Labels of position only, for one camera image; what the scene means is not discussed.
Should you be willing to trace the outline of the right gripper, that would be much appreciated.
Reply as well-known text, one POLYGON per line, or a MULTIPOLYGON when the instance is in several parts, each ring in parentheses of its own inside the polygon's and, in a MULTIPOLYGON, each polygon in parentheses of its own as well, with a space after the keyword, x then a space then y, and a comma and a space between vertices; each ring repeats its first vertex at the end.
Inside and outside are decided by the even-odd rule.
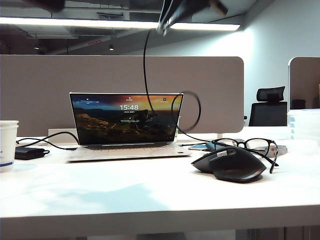
POLYGON ((228 13, 220 0, 164 0, 156 31, 165 36, 167 28, 209 6, 220 15, 228 13))

